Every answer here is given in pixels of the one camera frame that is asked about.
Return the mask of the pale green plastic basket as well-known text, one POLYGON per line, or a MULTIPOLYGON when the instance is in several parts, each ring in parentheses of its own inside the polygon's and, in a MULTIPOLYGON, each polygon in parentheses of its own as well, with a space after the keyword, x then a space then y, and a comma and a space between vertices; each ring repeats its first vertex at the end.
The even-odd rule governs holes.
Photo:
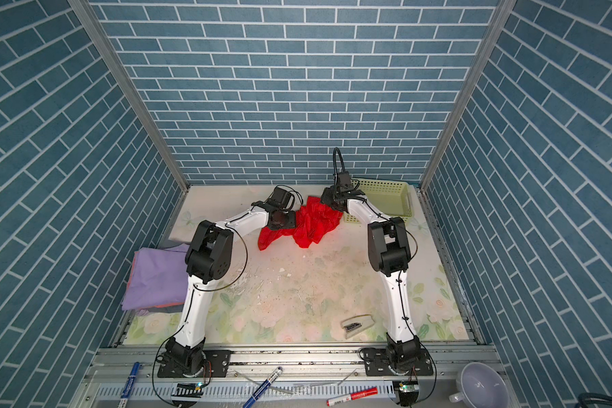
POLYGON ((343 216, 347 223, 370 224, 395 217, 408 221, 412 216, 408 183, 353 178, 352 187, 360 196, 348 200, 349 212, 343 216))

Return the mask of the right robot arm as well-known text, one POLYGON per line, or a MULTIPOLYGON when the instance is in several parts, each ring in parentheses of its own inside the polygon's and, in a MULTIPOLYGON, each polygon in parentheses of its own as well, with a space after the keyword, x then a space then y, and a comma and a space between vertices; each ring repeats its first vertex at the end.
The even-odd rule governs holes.
POLYGON ((408 303, 407 270, 414 256, 404 220, 380 212, 345 170, 335 173, 334 183, 323 191, 321 202, 355 217, 367 227, 369 263, 382 275, 388 298, 390 318, 386 353, 389 366, 396 372, 410 370, 422 358, 423 347, 408 303))

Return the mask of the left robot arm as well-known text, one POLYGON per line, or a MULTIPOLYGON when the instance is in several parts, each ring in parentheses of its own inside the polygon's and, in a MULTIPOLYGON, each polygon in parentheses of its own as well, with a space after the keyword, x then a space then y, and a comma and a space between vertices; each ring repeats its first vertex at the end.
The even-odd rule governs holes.
POLYGON ((164 343, 156 358, 161 364, 159 377, 209 376, 206 322, 219 282, 232 265, 235 240, 265 227, 272 231, 297 226, 295 203, 302 204, 300 193, 288 186, 277 186, 263 201, 253 202, 249 209, 229 219, 204 220, 190 242, 185 255, 188 289, 178 330, 164 343))

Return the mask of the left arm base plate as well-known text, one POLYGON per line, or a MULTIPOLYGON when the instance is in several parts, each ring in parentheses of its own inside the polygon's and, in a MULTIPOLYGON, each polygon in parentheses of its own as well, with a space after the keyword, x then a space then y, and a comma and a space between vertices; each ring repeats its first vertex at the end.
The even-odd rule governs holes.
POLYGON ((231 363, 231 350, 203 350, 197 371, 191 373, 179 363, 171 362, 169 357, 159 356, 156 360, 156 375, 160 378, 197 378, 226 377, 231 363))

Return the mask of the red t-shirt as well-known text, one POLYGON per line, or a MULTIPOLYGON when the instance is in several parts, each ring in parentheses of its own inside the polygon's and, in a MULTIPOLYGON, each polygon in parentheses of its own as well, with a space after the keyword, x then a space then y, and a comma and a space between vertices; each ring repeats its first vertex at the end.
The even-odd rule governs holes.
POLYGON ((309 248, 313 243, 319 244, 324 235, 334 231, 339 226, 342 217, 342 212, 323 204, 319 197, 310 195, 306 204, 296 213, 297 226, 293 229, 280 229, 279 231, 272 231, 268 227, 261 229, 258 249, 265 250, 282 236, 292 236, 300 248, 309 248))

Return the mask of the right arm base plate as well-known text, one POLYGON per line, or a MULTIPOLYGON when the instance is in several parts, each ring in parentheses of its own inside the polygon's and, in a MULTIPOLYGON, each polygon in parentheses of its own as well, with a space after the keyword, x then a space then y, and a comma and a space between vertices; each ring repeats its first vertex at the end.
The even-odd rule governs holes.
POLYGON ((382 376, 431 376, 435 373, 433 363, 426 353, 407 359, 398 357, 386 348, 361 348, 359 357, 364 363, 367 377, 382 376))

